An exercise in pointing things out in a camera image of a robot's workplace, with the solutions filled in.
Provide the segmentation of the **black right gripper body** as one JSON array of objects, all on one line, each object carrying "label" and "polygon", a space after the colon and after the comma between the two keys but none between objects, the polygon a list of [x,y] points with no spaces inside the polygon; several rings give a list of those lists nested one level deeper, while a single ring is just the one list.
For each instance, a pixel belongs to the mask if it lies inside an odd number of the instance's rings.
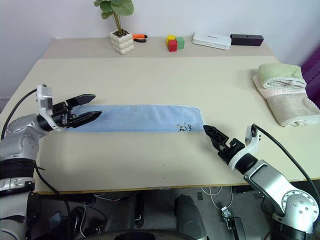
[{"label": "black right gripper body", "polygon": [[218,152],[218,156],[225,162],[226,165],[228,165],[231,159],[244,148],[245,145],[242,142],[236,138],[233,138],[229,143],[229,146],[225,145],[224,148]]}]

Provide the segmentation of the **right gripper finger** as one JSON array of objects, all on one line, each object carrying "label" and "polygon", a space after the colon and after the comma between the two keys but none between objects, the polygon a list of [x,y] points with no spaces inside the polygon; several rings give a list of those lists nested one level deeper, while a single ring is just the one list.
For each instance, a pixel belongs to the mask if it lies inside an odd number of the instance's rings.
[{"label": "right gripper finger", "polygon": [[205,134],[210,138],[213,146],[225,146],[229,137],[214,126],[203,125]]},{"label": "right gripper finger", "polygon": [[223,136],[210,136],[212,145],[219,152],[225,148],[225,138]]}]

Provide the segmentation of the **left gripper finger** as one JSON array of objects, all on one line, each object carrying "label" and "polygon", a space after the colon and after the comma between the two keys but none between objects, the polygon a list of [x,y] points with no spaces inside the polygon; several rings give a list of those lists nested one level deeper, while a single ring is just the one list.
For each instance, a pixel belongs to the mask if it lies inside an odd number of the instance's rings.
[{"label": "left gripper finger", "polygon": [[70,126],[72,128],[78,128],[80,126],[83,126],[85,124],[95,121],[101,114],[102,114],[102,111],[89,111],[89,112],[80,114],[79,116],[76,116],[70,121]]},{"label": "left gripper finger", "polygon": [[77,107],[88,104],[96,97],[95,94],[81,94],[66,100],[69,107]]}]

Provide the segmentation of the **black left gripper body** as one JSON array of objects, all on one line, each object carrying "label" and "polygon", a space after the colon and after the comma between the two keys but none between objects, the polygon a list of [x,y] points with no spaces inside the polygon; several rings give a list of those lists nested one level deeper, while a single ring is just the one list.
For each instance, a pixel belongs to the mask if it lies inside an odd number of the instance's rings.
[{"label": "black left gripper body", "polygon": [[53,105],[51,117],[58,127],[75,128],[73,120],[76,116],[72,113],[73,103],[72,100],[66,100]]}]

